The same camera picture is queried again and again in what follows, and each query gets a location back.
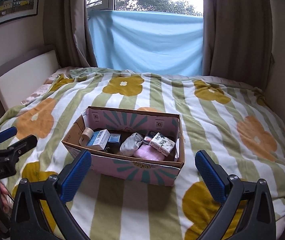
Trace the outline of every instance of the brown curtain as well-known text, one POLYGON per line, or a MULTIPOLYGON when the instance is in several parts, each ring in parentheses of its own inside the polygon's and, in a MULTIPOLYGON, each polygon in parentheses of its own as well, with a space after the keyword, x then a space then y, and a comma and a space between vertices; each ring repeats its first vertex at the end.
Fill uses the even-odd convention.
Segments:
POLYGON ((265 89, 272 38, 269 0, 204 0, 203 75, 265 89))
POLYGON ((44 43, 57 48, 62 67, 97 67, 85 0, 45 0, 44 43))

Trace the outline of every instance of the white headboard cushion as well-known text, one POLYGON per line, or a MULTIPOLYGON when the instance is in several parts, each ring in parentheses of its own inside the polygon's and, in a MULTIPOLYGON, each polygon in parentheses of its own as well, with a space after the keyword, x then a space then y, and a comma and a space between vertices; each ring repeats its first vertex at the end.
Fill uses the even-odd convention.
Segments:
POLYGON ((59 69, 56 52, 34 57, 0 77, 0 101, 5 111, 19 105, 59 69))

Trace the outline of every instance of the barcode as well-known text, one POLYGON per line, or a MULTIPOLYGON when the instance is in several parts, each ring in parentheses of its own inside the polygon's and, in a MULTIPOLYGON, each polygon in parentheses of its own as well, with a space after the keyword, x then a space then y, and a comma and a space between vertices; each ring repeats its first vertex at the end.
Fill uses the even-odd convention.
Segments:
POLYGON ((103 133, 103 130, 101 130, 101 131, 98 133, 98 136, 97 136, 96 140, 101 137, 102 133, 103 133))

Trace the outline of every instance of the tree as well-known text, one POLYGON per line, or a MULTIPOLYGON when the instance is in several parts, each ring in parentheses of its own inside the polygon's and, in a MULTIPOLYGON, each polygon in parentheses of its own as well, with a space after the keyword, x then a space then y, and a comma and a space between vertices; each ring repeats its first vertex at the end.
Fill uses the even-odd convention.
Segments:
POLYGON ((115 0, 115 9, 123 11, 158 11, 202 16, 187 1, 171 0, 115 0))

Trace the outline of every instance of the striped blanket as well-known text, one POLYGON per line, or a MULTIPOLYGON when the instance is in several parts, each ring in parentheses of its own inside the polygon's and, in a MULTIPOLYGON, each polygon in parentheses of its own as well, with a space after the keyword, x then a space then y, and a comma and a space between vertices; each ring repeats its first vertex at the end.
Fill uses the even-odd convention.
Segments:
MULTIPOLYGON (((285 128, 260 91, 100 68, 74 70, 65 78, 72 80, 9 109, 0 119, 0 131, 18 129, 0 149, 29 134, 38 138, 37 147, 16 164, 17 174, 3 180, 13 195, 22 177, 44 180, 72 161, 61 140, 88 106, 157 110, 182 117, 185 165, 174 187, 89 171, 73 201, 66 204, 88 236, 197 239, 219 208, 195 168, 194 155, 201 149, 228 174, 246 181, 267 180, 280 236, 285 227, 285 128)), ((62 237, 46 202, 42 205, 52 230, 62 237)), ((243 208, 241 204, 225 238, 233 233, 243 208)))

